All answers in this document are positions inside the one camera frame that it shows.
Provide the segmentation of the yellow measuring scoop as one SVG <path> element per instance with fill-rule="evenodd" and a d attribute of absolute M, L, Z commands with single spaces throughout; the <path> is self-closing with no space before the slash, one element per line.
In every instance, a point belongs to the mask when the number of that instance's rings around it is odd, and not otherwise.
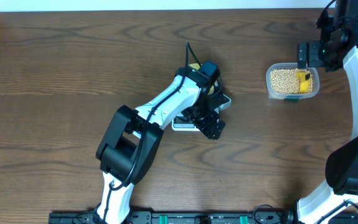
<path fill-rule="evenodd" d="M 299 93 L 306 93 L 310 87 L 310 80 L 312 74 L 308 71 L 299 71 L 296 73 L 296 77 L 299 79 Z"/>

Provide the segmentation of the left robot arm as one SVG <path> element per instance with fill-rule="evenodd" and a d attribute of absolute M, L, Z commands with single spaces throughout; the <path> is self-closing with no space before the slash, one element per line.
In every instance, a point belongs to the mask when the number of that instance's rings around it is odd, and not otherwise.
<path fill-rule="evenodd" d="M 219 139 L 224 121 L 216 112 L 210 89 L 221 72 L 213 62 L 198 68 L 179 68 L 170 86 L 148 103 L 134 109 L 121 106 L 96 150 L 104 190 L 96 209 L 96 223 L 122 223 L 129 214 L 134 186 L 150 169 L 164 129 L 182 114 L 208 139 Z"/>

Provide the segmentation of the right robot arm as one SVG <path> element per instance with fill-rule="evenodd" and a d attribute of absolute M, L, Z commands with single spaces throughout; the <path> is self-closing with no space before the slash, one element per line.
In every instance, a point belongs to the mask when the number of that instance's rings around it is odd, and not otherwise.
<path fill-rule="evenodd" d="M 298 45 L 298 68 L 344 69 L 352 103 L 351 140 L 332 152 L 325 179 L 308 196 L 296 201 L 285 223 L 328 223 L 349 206 L 358 207 L 358 0 L 335 0 L 330 16 L 323 9 L 316 20 L 320 39 Z"/>

